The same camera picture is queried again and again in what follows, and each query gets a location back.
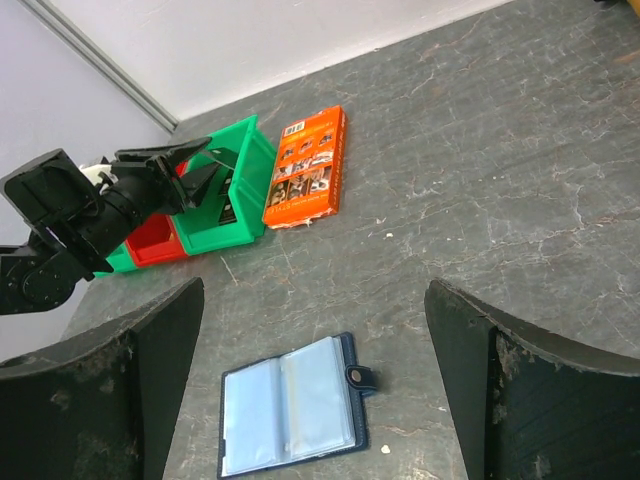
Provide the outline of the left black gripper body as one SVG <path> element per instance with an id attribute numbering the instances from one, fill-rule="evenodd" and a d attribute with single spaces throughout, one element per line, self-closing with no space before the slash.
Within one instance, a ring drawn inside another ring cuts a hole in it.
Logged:
<path id="1" fill-rule="evenodd" d="M 193 184 L 177 169 L 191 152 L 118 152 L 99 161 L 99 226 L 134 230 L 156 213 L 177 214 L 193 206 Z"/>

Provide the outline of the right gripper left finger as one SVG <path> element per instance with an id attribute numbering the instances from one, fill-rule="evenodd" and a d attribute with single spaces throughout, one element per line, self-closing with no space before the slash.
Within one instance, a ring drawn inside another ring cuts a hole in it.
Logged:
<path id="1" fill-rule="evenodd" d="M 2 478 L 162 478 L 203 310 L 193 278 L 2 362 Z"/>

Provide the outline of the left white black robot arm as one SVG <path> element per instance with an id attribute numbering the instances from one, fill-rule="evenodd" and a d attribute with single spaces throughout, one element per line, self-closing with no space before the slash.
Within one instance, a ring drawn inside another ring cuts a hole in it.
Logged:
<path id="1" fill-rule="evenodd" d="M 58 308 L 80 280 L 111 273 L 108 257 L 154 214 L 199 207 L 215 174 L 238 155 L 208 137 L 121 149 L 89 170 L 62 149 L 1 180 L 1 193 L 30 228 L 28 240 L 1 249 L 1 312 Z"/>

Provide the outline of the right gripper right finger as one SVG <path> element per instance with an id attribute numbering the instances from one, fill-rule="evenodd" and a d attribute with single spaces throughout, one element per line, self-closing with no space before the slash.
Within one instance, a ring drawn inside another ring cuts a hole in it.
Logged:
<path id="1" fill-rule="evenodd" d="M 639 361 L 435 279 L 424 297 L 471 479 L 636 479 Z"/>

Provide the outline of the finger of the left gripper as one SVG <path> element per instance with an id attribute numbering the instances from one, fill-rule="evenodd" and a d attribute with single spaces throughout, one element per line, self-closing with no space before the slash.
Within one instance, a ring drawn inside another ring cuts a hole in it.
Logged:
<path id="1" fill-rule="evenodd" d="M 184 205 L 186 208 L 197 208 L 204 200 L 214 176 L 221 165 L 210 163 L 193 171 L 185 173 L 179 178 L 184 193 Z"/>
<path id="2" fill-rule="evenodd" d="M 168 160 L 170 165 L 179 165 L 204 150 L 210 142 L 211 138 L 205 136 L 178 144 L 120 149 L 114 153 L 114 156 L 119 162 L 146 162 L 161 157 Z"/>

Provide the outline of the blue card holder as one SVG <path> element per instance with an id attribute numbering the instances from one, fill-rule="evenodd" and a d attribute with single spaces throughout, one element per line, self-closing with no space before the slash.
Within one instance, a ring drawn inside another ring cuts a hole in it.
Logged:
<path id="1" fill-rule="evenodd" d="M 225 372 L 218 478 L 367 449 L 365 400 L 377 390 L 350 332 Z"/>

